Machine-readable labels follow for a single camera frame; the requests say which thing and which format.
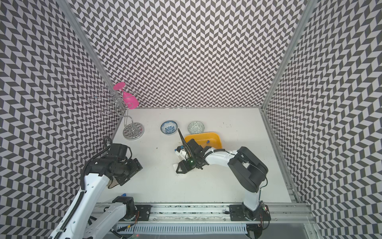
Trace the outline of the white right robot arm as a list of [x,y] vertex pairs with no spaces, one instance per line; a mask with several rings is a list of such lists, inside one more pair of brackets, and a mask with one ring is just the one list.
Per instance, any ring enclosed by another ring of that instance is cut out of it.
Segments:
[[194,139],[175,149],[181,160],[176,173],[186,174],[193,169],[203,169],[206,165],[228,167],[240,185],[245,189],[241,206],[230,206],[233,221],[270,221],[269,207],[261,200],[262,189],[268,185],[267,166],[248,148],[228,151],[211,146],[202,147]]

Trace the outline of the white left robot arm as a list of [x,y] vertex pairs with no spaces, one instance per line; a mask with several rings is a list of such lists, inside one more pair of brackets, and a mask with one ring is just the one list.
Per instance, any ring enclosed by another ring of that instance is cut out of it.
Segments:
[[124,185],[142,166],[131,154],[130,147],[112,143],[92,157],[80,175],[80,190],[58,226],[50,234],[51,239],[102,239],[120,220],[135,224],[139,211],[134,199],[118,196],[112,200],[103,214],[89,223],[92,212],[103,190],[109,183]]

